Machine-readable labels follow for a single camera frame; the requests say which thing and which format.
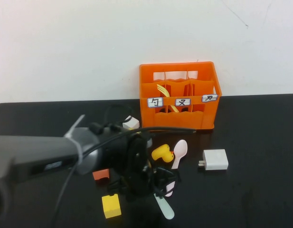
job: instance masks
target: white power adapter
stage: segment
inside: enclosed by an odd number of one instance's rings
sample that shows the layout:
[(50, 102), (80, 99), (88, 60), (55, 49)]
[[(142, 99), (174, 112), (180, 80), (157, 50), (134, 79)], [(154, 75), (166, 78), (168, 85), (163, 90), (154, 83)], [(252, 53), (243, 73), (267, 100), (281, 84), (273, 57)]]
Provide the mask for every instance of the white power adapter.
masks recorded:
[(205, 170), (226, 170), (228, 167), (226, 150), (204, 150), (203, 161), (199, 161), (198, 165)]

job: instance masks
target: yellow toy duck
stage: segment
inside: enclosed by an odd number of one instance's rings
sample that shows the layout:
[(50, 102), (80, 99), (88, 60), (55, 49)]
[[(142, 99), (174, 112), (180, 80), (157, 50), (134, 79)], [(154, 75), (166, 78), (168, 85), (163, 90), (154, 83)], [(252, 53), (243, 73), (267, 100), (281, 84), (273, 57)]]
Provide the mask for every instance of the yellow toy duck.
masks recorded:
[(169, 163), (174, 159), (174, 152), (170, 152), (170, 147), (164, 144), (151, 153), (151, 157), (154, 160), (162, 158), (165, 162)]

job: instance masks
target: orange plastic crate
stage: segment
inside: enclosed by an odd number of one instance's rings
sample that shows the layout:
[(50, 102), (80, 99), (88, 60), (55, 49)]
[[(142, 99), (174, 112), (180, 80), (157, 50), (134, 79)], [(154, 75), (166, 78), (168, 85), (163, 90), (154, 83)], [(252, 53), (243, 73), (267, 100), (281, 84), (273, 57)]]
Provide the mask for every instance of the orange plastic crate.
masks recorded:
[[(177, 72), (182, 74), (184, 72), (184, 77), (178, 79), (167, 77), (167, 74)], [(190, 77), (194, 72), (197, 72), (198, 76)], [(154, 79), (154, 73), (163, 77)], [(170, 97), (165, 97), (157, 89), (157, 84), (165, 87)], [(143, 127), (212, 129), (221, 95), (212, 62), (140, 65), (140, 106)], [(179, 113), (174, 112), (171, 105), (176, 106)]]

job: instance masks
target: white wall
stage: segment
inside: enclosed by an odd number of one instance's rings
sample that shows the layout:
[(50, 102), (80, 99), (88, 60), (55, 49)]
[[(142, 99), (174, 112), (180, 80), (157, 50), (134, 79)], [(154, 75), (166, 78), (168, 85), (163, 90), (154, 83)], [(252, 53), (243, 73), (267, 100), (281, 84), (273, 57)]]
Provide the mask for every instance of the white wall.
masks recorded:
[(139, 98), (140, 64), (197, 60), (293, 93), (293, 0), (0, 0), (0, 103)]

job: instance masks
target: white block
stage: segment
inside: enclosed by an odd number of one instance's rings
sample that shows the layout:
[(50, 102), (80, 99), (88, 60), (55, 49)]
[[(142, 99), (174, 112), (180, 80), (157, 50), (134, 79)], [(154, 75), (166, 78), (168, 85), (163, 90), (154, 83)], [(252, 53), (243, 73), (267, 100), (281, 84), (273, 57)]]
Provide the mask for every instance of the white block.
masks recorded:
[(203, 161), (199, 166), (205, 170), (226, 170), (228, 167), (227, 154), (225, 150), (204, 150)]
[(125, 129), (137, 129), (140, 127), (140, 122), (139, 120), (135, 119), (135, 118), (131, 118), (130, 121), (126, 122), (126, 123), (123, 123), (123, 128)]

